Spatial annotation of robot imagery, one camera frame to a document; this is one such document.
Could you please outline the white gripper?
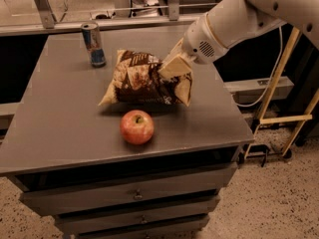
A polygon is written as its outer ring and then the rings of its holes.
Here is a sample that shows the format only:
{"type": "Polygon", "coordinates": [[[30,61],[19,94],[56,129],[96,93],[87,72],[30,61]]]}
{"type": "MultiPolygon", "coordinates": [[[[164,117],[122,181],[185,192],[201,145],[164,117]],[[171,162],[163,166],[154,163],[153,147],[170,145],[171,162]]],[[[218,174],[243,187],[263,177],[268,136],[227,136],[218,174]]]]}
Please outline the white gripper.
{"type": "Polygon", "coordinates": [[[162,60],[159,75],[166,80],[180,77],[191,72],[192,59],[183,56],[182,51],[194,57],[199,64],[210,64],[223,57],[228,49],[214,36],[208,14],[200,16],[193,22],[162,60]]]}

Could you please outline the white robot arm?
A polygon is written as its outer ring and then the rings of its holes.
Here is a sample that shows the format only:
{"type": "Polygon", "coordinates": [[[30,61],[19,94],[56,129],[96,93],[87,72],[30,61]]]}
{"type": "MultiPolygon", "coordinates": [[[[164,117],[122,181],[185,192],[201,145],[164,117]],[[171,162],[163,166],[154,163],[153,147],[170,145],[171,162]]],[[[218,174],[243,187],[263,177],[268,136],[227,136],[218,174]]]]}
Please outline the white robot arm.
{"type": "Polygon", "coordinates": [[[159,74],[166,80],[187,75],[193,64],[212,63],[238,43],[286,23],[319,48],[319,0],[222,0],[188,27],[159,74]]]}

